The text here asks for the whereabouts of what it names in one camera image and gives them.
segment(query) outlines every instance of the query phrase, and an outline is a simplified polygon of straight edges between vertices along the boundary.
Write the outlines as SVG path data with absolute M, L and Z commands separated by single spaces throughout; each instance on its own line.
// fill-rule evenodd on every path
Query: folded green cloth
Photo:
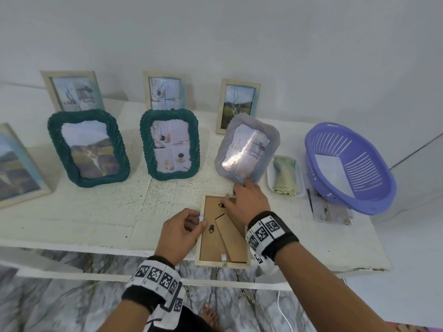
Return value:
M 295 166 L 296 162 L 292 158 L 284 156 L 274 157 L 274 167 L 276 169 L 274 181 L 275 192 L 291 197 L 297 194 Z

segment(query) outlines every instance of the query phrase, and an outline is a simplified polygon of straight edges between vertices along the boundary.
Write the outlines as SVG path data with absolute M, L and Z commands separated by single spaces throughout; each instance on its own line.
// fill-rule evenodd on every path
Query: bare foot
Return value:
M 200 317 L 203 318 L 203 320 L 217 332 L 223 332 L 223 329 L 219 325 L 219 320 L 217 318 L 215 310 L 213 308 L 210 308 L 208 304 L 205 304 L 205 306 L 203 307 L 202 312 L 200 313 Z

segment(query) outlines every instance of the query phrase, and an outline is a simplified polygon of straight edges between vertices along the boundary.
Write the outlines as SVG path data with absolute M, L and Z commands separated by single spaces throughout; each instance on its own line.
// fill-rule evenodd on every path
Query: black pants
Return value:
M 149 332 L 164 332 L 170 330 L 160 329 L 151 326 Z M 203 318 L 193 313 L 190 309 L 183 306 L 182 313 L 180 314 L 179 323 L 174 329 L 174 332 L 214 332 L 215 330 L 206 323 Z

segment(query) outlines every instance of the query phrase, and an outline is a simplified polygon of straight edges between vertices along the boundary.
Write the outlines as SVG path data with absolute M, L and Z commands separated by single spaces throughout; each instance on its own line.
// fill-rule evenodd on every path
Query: hand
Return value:
M 246 179 L 245 185 L 234 184 L 233 193 L 237 196 L 234 204 L 229 199 L 223 199 L 223 204 L 233 217 L 249 225 L 251 220 L 263 211 L 270 211 L 268 198 L 263 194 L 260 186 L 254 185 L 252 180 Z
M 199 223 L 199 211 L 185 208 L 163 224 L 154 255 L 162 256 L 174 266 L 178 265 L 194 247 L 207 220 Z

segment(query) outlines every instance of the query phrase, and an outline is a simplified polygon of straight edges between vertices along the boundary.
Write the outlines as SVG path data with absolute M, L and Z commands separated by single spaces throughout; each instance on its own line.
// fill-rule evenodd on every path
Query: marble floor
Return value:
M 143 258 L 43 251 L 43 256 L 85 272 L 131 275 Z M 183 262 L 185 278 L 252 281 L 256 269 L 196 267 Z M 0 326 L 2 332 L 95 332 L 120 301 L 120 282 L 30 279 L 15 276 L 14 269 L 0 267 Z M 289 332 L 277 308 L 277 291 L 214 287 L 186 287 L 185 305 L 195 313 L 208 302 L 216 308 L 226 331 Z M 294 331 L 311 332 L 302 307 L 292 292 L 282 291 L 280 308 Z

